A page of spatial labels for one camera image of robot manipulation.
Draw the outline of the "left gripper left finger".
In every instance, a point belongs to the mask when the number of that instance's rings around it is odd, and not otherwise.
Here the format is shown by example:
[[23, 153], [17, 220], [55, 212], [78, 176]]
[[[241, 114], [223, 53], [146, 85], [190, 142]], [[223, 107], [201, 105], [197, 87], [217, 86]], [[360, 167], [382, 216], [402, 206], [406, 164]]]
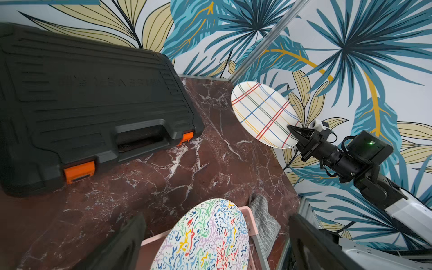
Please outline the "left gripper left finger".
[[75, 270], [135, 269], [146, 227], [144, 216], [136, 215], [73, 268]]

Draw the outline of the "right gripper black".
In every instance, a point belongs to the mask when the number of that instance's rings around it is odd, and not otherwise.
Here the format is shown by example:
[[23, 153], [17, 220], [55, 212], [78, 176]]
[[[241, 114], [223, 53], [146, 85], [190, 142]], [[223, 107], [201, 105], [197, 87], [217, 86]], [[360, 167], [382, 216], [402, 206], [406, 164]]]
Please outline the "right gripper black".
[[350, 182], [358, 175], [358, 162], [327, 141], [331, 133], [328, 129], [318, 132], [294, 125], [288, 125], [287, 128], [298, 141], [296, 146], [300, 149], [303, 162], [310, 158], [317, 159], [319, 167], [325, 170], [329, 177], [339, 177], [341, 183]]

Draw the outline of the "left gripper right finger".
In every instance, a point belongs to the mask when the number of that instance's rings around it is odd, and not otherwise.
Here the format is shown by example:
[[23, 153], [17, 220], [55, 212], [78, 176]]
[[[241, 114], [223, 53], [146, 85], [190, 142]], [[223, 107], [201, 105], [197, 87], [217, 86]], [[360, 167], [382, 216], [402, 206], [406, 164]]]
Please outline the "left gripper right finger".
[[304, 217], [289, 218], [289, 236], [297, 270], [361, 270], [330, 235], [312, 226]]

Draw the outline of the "plaid striped white plate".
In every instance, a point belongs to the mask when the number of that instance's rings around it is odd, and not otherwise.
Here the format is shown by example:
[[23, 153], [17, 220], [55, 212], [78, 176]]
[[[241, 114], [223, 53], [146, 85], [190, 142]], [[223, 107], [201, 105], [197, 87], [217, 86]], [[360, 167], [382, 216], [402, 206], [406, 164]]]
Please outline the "plaid striped white plate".
[[232, 90], [231, 106], [243, 128], [259, 142], [276, 149], [298, 143], [288, 126], [300, 127], [300, 119], [290, 102], [273, 88], [241, 82]]

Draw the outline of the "grey dish cloth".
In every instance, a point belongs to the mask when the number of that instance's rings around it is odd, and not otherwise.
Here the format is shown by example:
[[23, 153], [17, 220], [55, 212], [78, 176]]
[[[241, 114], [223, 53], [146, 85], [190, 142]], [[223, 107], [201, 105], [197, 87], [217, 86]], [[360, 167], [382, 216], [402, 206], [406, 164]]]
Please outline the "grey dish cloth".
[[268, 208], [268, 201], [265, 196], [252, 194], [248, 206], [252, 211], [258, 229], [259, 243], [263, 248], [265, 257], [268, 258], [281, 226], [278, 221], [271, 216]]

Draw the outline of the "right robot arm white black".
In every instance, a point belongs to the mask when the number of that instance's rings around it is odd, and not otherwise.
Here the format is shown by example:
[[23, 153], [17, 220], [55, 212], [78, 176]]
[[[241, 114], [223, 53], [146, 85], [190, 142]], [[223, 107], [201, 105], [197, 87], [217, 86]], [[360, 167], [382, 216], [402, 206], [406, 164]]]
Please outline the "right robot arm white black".
[[321, 169], [340, 183], [353, 182], [369, 203], [385, 211], [392, 218], [418, 234], [428, 244], [432, 242], [432, 210], [412, 193], [381, 174], [381, 164], [393, 153], [393, 146], [363, 130], [347, 136], [346, 145], [335, 146], [328, 142], [329, 128], [310, 129], [288, 126], [297, 140], [302, 161], [311, 157], [319, 161]]

